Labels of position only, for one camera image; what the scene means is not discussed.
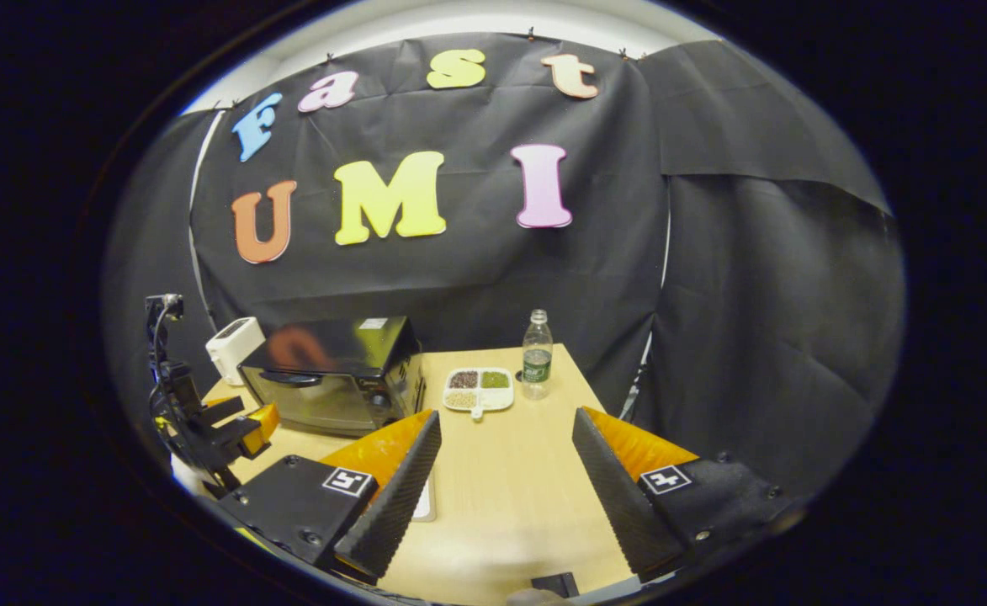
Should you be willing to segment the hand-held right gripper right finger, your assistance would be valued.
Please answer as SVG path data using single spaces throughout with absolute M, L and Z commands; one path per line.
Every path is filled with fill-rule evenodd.
M 727 455 L 704 458 L 590 407 L 571 441 L 641 582 L 727 564 L 804 517 L 805 500 Z

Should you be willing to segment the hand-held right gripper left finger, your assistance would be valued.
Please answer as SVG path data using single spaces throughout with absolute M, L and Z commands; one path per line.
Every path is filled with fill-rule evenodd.
M 220 498 L 232 528 L 305 564 L 377 582 L 407 533 L 442 446 L 437 411 L 391 423 L 324 460 L 282 457 Z

